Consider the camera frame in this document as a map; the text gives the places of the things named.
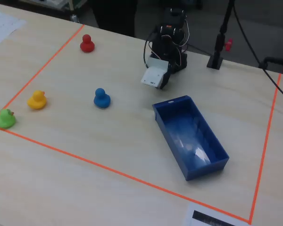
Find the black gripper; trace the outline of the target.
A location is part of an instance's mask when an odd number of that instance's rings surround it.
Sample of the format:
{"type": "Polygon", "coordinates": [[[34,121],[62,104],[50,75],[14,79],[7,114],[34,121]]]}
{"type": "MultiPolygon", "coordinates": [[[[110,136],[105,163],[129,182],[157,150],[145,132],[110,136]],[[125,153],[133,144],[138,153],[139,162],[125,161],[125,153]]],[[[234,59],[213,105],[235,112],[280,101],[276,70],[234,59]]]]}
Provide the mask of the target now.
{"type": "Polygon", "coordinates": [[[172,71],[182,69],[182,28],[172,25],[157,26],[152,40],[152,55],[156,58],[168,61],[171,69],[168,69],[163,77],[159,89],[163,89],[171,76],[172,71]]]}

